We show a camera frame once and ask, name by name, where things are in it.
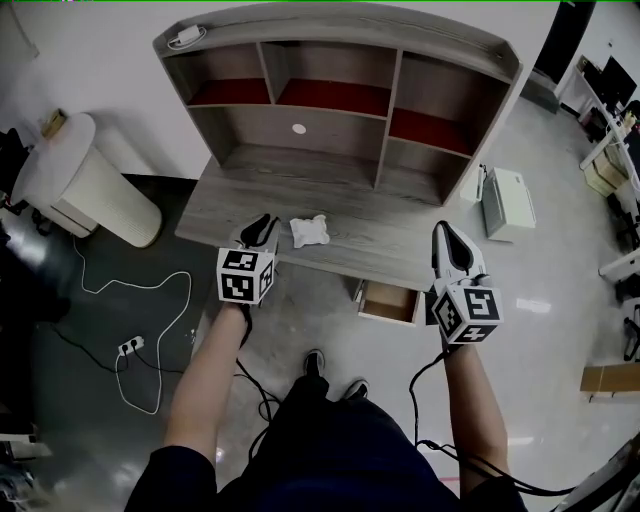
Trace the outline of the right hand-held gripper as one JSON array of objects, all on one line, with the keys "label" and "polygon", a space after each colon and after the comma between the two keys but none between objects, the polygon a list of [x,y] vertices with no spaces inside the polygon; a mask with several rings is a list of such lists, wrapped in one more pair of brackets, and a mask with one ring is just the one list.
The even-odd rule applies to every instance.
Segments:
[{"label": "right hand-held gripper", "polygon": [[437,298],[431,312],[445,345],[480,343],[503,323],[501,292],[479,247],[446,221],[432,231],[432,268]]}]

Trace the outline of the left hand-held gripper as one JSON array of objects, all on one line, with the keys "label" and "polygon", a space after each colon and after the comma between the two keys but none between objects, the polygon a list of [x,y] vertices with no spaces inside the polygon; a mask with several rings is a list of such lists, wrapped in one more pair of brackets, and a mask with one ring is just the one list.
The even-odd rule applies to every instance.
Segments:
[{"label": "left hand-held gripper", "polygon": [[[218,251],[216,279],[221,301],[257,305],[271,289],[275,280],[277,248],[281,221],[266,213],[256,217],[230,238]],[[257,246],[263,231],[269,226],[267,241]]]}]

